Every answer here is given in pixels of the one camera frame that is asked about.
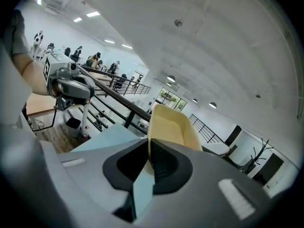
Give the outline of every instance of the floor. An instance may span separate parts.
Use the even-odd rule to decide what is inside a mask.
[[[36,117],[37,126],[40,126],[41,128],[50,126],[53,117],[54,113]],[[57,153],[70,152],[86,142],[81,135],[74,138],[69,134],[66,122],[70,117],[71,115],[68,111],[57,112],[53,127],[36,132],[38,139],[51,142]]]

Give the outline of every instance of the black chair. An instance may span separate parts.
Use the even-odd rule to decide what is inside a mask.
[[[48,46],[47,46],[47,50],[54,50],[55,46],[54,46],[54,43],[50,43]]]
[[[123,86],[123,83],[125,82],[126,79],[127,79],[127,75],[123,74],[122,77],[114,83],[113,90],[120,89]]]
[[[69,57],[70,56],[70,53],[71,53],[71,48],[66,48],[65,49],[65,55],[67,56],[67,57]]]

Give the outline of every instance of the ceiling light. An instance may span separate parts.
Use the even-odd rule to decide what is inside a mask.
[[[81,21],[81,20],[82,20],[82,18],[77,18],[77,19],[74,19],[73,21],[78,22],[78,21]]]
[[[125,47],[125,48],[133,49],[131,46],[128,46],[128,45],[125,45],[125,44],[122,44],[122,46]]]
[[[169,79],[172,82],[175,82],[175,77],[173,75],[168,76],[167,79]]]
[[[98,13],[97,11],[87,14],[88,17],[93,17],[93,16],[97,16],[97,15],[100,15],[100,13]]]
[[[111,40],[104,40],[105,42],[108,42],[108,43],[112,43],[112,44],[115,44],[114,41],[111,41]]]
[[[213,107],[214,109],[217,108],[217,104],[215,104],[214,102],[209,103],[209,105],[210,105],[211,107]]]
[[[41,0],[37,0],[37,3],[38,3],[39,5],[41,5]]]

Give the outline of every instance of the black metal railing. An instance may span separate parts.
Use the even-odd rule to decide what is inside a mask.
[[[90,67],[84,66],[82,68],[88,72],[94,73],[94,75],[91,76],[95,76],[95,78],[97,78],[100,82],[102,82],[112,90],[116,91],[120,95],[147,94],[151,89],[151,87],[137,83],[130,79],[126,79],[106,72],[101,72],[99,70],[92,69]],[[97,92],[96,95],[105,95],[107,97],[107,94],[100,88],[96,89],[96,92]]]
[[[203,136],[207,143],[224,143],[215,132],[213,132],[208,126],[206,126],[199,118],[195,115],[191,115],[189,118],[195,129]]]
[[[138,106],[134,105],[133,103],[131,103],[130,101],[128,101],[126,98],[124,98],[122,95],[125,94],[129,94],[127,93],[127,89],[124,90],[123,93],[118,92],[116,89],[113,89],[113,87],[115,87],[115,80],[114,78],[118,78],[120,79],[121,77],[117,77],[117,76],[113,76],[112,74],[108,74],[108,73],[104,73],[104,72],[100,72],[98,70],[94,70],[91,68],[87,68],[87,67],[81,67],[78,66],[78,68],[80,69],[80,72],[83,75],[86,75],[88,77],[90,77],[94,82],[95,85],[97,86],[97,90],[95,90],[95,92],[103,92],[103,94],[95,94],[94,95],[94,100],[98,100],[100,103],[102,103],[105,107],[107,107],[110,111],[112,111],[113,113],[115,113],[118,117],[122,118],[125,123],[124,123],[124,127],[128,128],[130,125],[132,127],[134,127],[135,129],[137,129],[138,131],[142,132],[143,134],[147,134],[147,131],[144,130],[143,128],[141,128],[140,126],[136,125],[135,123],[132,122],[132,119],[134,118],[135,115],[138,115],[140,118],[146,120],[146,121],[150,121],[151,115],[149,115],[148,113],[146,113],[143,109],[139,108]],[[94,77],[93,75],[91,75],[89,72],[94,72],[94,73],[98,73],[100,75],[106,75],[106,76],[112,76],[113,78],[110,80],[110,83],[107,85],[105,83],[105,80],[100,80],[99,78]],[[138,94],[147,94],[150,90],[150,87],[147,87],[145,85],[142,84],[138,84],[140,86],[143,86],[143,89],[138,90],[138,88],[140,86],[138,86],[138,88],[134,89],[134,93],[133,94],[137,94],[137,91],[140,91],[140,93]],[[127,109],[130,110],[130,113],[127,117],[123,116],[121,113],[119,113],[117,110],[115,110],[113,107],[109,106],[106,102],[104,102],[104,100],[102,100],[102,98],[100,97],[101,95],[105,95],[105,96],[110,96],[112,97],[114,100],[116,100],[117,102],[119,102],[121,105],[123,105],[124,107],[126,107]],[[102,116],[102,118],[107,119],[110,123],[115,124],[115,121],[113,119],[111,119],[109,116],[107,116],[106,114],[104,114],[102,112],[102,110],[100,110],[96,104],[92,103],[90,104],[95,110],[97,110],[97,112]],[[95,114],[89,110],[88,111],[88,120],[91,124],[93,124],[99,131],[102,131],[102,127],[104,128],[108,128],[108,125],[105,124],[105,122],[103,122],[102,119],[98,118],[97,116],[95,116]]]

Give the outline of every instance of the ceiling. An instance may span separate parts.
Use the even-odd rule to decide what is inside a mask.
[[[100,15],[90,18],[86,16],[86,14],[96,11],[96,9],[84,2],[84,0],[42,0],[42,7],[53,15],[61,16],[65,22],[97,40],[107,47],[107,49],[121,54],[131,54],[132,60],[144,65],[133,50],[122,47],[121,44],[128,44],[128,42],[107,22],[107,20],[104,19],[103,16]],[[79,17],[81,17],[82,20],[75,23],[73,20]],[[104,41],[105,39],[114,41],[115,44],[109,44]]]

